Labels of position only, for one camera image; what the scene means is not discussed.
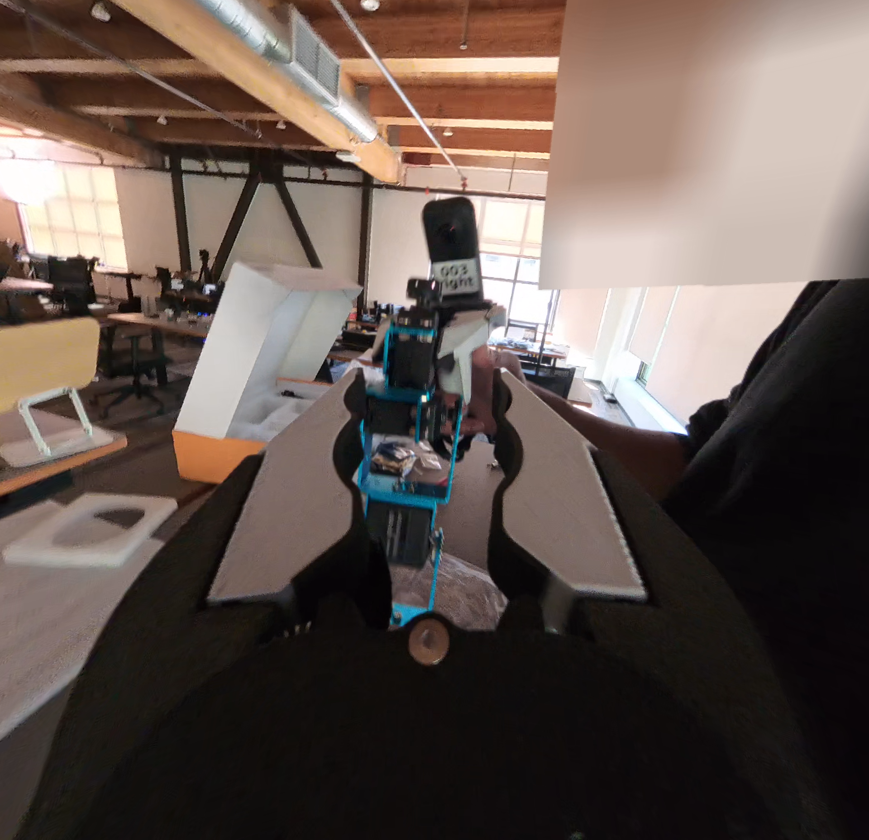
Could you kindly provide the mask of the white foam cutout block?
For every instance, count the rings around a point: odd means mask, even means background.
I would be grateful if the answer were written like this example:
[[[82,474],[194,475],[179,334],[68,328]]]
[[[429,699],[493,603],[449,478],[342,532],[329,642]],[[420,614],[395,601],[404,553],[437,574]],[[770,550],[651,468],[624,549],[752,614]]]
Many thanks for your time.
[[[171,497],[83,494],[3,546],[10,565],[119,568],[177,510]]]

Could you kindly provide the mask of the background desk with equipment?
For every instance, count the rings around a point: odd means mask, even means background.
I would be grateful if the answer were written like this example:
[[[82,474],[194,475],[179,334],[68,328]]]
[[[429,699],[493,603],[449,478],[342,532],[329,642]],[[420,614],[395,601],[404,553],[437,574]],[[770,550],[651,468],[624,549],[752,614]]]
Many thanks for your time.
[[[128,300],[104,319],[101,372],[110,378],[127,375],[126,393],[143,395],[146,381],[158,387],[168,383],[166,336],[204,343],[225,288],[212,275],[208,259],[207,253],[201,254],[196,275],[157,266],[157,294],[129,293]]]

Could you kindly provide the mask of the wooden board on white stand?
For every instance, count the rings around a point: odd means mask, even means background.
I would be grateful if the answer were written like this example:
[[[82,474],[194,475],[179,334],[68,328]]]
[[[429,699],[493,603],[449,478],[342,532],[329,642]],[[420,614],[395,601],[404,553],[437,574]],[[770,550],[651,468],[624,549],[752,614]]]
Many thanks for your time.
[[[2,327],[3,468],[44,466],[120,441],[92,423],[81,401],[99,343],[91,317]]]

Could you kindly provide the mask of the large window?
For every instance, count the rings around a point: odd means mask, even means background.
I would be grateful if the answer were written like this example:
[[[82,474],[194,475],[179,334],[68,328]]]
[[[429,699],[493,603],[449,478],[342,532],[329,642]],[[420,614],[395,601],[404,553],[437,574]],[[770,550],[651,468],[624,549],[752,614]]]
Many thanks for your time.
[[[33,161],[25,176],[19,210],[30,251],[95,258],[101,269],[129,271],[112,168]]]
[[[486,299],[505,308],[508,327],[535,331],[526,339],[552,338],[560,294],[540,286],[544,203],[478,197],[473,205]]]

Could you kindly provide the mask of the clear plastic bag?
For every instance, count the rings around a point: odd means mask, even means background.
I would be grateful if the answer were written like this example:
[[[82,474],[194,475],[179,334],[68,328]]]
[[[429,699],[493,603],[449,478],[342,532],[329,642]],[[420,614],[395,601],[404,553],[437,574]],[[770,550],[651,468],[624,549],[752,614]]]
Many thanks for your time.
[[[438,565],[433,559],[422,567],[391,564],[389,573],[399,625],[410,609],[437,613],[463,630],[494,631],[506,608],[488,572],[446,552]]]

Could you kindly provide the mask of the person's right forearm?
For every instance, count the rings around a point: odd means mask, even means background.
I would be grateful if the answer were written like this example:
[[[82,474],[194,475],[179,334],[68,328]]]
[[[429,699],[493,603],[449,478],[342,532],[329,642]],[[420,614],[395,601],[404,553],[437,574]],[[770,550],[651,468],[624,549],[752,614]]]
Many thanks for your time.
[[[591,445],[619,462],[657,501],[667,498],[684,476],[688,457],[679,434],[610,422],[531,382],[526,386]]]

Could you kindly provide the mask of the silver air duct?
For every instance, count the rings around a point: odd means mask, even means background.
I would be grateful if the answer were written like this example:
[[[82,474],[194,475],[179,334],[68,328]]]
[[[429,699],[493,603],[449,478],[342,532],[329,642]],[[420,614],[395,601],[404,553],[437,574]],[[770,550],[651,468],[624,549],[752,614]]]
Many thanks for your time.
[[[195,0],[224,28],[317,101],[361,143],[378,137],[373,119],[342,90],[338,56],[294,7],[277,18],[257,0]]]

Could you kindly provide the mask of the black office chair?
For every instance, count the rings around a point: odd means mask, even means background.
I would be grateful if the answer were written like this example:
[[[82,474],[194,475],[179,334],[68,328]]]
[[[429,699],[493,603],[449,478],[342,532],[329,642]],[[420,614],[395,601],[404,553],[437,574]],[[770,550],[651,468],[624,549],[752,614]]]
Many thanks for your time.
[[[70,316],[91,315],[91,304],[95,302],[94,264],[95,259],[83,256],[49,256],[47,259],[52,296]]]

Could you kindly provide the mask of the orange white cardboard box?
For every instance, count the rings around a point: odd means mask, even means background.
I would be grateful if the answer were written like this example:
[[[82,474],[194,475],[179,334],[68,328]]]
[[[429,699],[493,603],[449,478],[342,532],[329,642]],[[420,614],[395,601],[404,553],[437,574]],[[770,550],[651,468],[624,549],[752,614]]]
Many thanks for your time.
[[[180,477],[219,484],[265,448],[226,438],[245,389],[315,380],[362,291],[326,270],[233,262],[172,432]]]

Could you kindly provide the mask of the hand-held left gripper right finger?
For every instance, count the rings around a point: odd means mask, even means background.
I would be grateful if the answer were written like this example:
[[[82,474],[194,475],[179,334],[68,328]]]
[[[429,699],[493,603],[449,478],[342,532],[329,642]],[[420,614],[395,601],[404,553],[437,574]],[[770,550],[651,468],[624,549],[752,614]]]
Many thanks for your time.
[[[643,603],[643,583],[589,442],[505,370],[493,382],[491,572],[502,561],[542,575],[542,591]]]

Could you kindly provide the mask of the blue toy robot arm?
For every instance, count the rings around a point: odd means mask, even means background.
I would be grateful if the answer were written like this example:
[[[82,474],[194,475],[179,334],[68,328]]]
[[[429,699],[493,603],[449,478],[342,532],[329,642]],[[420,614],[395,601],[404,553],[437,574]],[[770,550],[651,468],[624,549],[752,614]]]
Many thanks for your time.
[[[408,281],[412,306],[399,309],[385,329],[382,371],[367,383],[363,461],[357,474],[371,538],[389,565],[412,567],[430,559],[438,565],[440,560],[443,532],[437,514],[451,495],[464,406],[461,397],[437,387],[435,322],[420,306],[424,281]],[[401,441],[414,450],[419,444],[430,446],[444,460],[444,468],[424,472],[414,466],[405,479],[371,474],[370,458],[382,441]],[[430,611],[408,609],[399,625],[400,612],[393,604],[391,624],[405,626],[425,613]]]

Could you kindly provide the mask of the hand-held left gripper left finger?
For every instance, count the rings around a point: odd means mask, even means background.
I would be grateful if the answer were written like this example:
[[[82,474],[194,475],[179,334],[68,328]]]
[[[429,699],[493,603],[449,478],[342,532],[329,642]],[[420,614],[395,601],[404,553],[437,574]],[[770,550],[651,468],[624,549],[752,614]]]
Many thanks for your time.
[[[211,606],[314,607],[333,593],[362,607],[390,606],[388,564],[355,480],[366,406],[363,370],[348,370],[266,445],[210,588]]]

